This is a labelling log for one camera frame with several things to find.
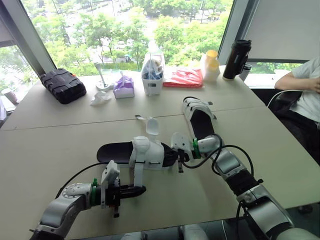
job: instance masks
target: table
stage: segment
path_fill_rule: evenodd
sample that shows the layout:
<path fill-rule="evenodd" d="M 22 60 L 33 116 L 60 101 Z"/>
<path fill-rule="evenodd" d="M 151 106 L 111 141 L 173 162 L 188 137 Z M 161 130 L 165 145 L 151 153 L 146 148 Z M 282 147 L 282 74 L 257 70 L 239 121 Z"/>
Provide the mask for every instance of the table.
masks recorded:
<path fill-rule="evenodd" d="M 182 114 L 182 101 L 193 96 L 202 101 L 212 101 L 209 106 L 214 111 L 262 107 L 265 104 L 236 77 L 234 81 L 225 81 L 222 74 L 213 83 L 206 83 L 200 89 L 164 87 L 160 95 L 146 96 L 140 73 L 131 72 L 134 81 L 134 98 L 112 99 L 101 106 L 90 106 L 96 94 L 96 82 L 100 76 L 80 77 L 85 84 L 87 94 L 67 105 L 60 104 L 38 82 L 18 105 L 2 130 L 43 128 L 87 123 L 133 120 L 135 115 L 174 116 Z"/>
<path fill-rule="evenodd" d="M 214 129 L 226 144 L 245 149 L 251 156 L 255 177 L 285 208 L 320 200 L 320 168 L 296 139 L 266 107 L 214 112 Z M 171 135 L 190 136 L 183 115 L 157 118 L 167 144 Z M 141 120 L 120 120 L 70 126 L 0 131 L 0 239 L 29 239 L 48 203 L 78 170 L 95 163 L 98 148 L 110 142 L 127 142 L 145 135 Z M 238 150 L 234 153 L 248 167 Z M 84 172 L 74 182 L 91 182 L 103 167 Z M 147 191 L 124 199 L 120 217 L 111 209 L 94 207 L 81 212 L 68 239 L 97 237 L 170 226 L 232 218 L 237 201 L 228 185 L 215 175 L 210 163 L 178 173 L 175 164 L 166 170 L 145 170 Z M 129 170 L 121 168 L 122 184 Z"/>

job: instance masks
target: table seam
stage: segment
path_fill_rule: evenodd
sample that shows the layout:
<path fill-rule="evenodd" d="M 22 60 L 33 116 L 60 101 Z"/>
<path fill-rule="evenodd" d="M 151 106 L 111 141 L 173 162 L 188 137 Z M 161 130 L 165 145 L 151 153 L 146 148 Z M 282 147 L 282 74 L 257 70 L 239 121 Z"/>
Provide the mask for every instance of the table seam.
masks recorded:
<path fill-rule="evenodd" d="M 211 110 L 211 112 L 216 113 L 216 112 L 226 112 L 226 111 L 234 111 L 234 110 L 242 110 L 242 109 L 245 110 L 245 109 L 254 109 L 254 108 L 267 108 L 267 106 L 239 107 L 239 108 L 224 109 L 224 110 Z M 182 115 L 184 115 L 184 114 L 179 113 L 179 114 L 151 116 L 151 117 L 153 117 L 153 118 L 166 118 L 166 117 L 174 117 L 174 116 L 182 116 Z M 36 127 L 14 128 L 14 129 L 0 129 L 0 132 L 28 130 L 28 129 L 45 129 L 45 128 L 65 127 L 65 126 L 78 126 L 78 125 L 86 125 L 86 124 L 112 123 L 112 122 L 130 121 L 130 120 L 136 120 L 136 118 L 126 118 L 126 119 L 109 120 L 109 121 L 93 121 L 93 122 L 72 123 L 72 124 L 61 124 L 61 125 L 51 125 L 51 126 L 36 126 Z"/>

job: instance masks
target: red plastic bag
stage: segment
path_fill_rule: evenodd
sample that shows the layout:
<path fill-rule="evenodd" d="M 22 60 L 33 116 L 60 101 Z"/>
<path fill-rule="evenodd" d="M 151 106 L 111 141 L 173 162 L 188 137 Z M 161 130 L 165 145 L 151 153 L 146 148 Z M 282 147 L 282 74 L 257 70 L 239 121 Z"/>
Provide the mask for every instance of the red plastic bag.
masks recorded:
<path fill-rule="evenodd" d="M 165 87 L 202 88 L 203 77 L 200 69 L 178 68 L 172 72 L 171 79 L 165 79 Z"/>

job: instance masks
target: black thermos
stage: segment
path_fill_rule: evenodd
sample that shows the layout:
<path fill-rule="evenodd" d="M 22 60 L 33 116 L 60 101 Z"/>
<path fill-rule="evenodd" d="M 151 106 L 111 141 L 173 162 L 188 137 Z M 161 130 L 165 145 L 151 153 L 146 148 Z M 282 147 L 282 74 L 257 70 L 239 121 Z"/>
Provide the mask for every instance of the black thermos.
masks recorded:
<path fill-rule="evenodd" d="M 248 60 L 251 49 L 251 40 L 235 40 L 232 44 L 231 53 L 225 66 L 223 77 L 234 79 L 240 74 Z"/>

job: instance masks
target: purple tissue box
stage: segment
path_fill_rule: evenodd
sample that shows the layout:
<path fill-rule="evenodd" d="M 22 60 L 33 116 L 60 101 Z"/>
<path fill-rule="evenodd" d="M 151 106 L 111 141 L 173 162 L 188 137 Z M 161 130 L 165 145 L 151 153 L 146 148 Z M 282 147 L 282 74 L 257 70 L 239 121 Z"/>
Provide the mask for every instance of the purple tissue box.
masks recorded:
<path fill-rule="evenodd" d="M 114 85 L 113 93 L 116 99 L 132 98 L 135 96 L 134 81 L 131 77 L 122 76 Z"/>

